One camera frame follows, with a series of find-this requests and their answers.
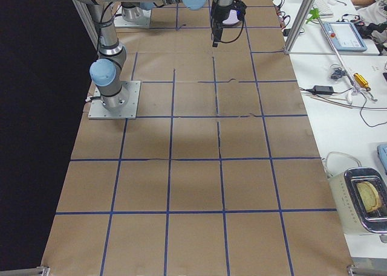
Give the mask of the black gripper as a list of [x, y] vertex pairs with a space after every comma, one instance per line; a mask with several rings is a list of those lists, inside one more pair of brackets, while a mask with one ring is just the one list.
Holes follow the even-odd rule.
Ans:
[[211, 28], [213, 42], [212, 46], [216, 48], [221, 43], [223, 33], [223, 21], [225, 21], [232, 9], [231, 5], [221, 6], [219, 4], [212, 4], [211, 8]]

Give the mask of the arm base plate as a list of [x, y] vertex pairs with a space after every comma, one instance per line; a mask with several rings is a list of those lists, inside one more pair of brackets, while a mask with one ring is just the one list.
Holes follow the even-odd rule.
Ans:
[[116, 28], [149, 28], [151, 11], [139, 7], [121, 8], [114, 17]]
[[113, 97], [104, 97], [98, 88], [96, 99], [91, 100], [88, 118], [92, 120], [134, 120], [137, 117], [141, 81], [121, 81], [121, 91]]

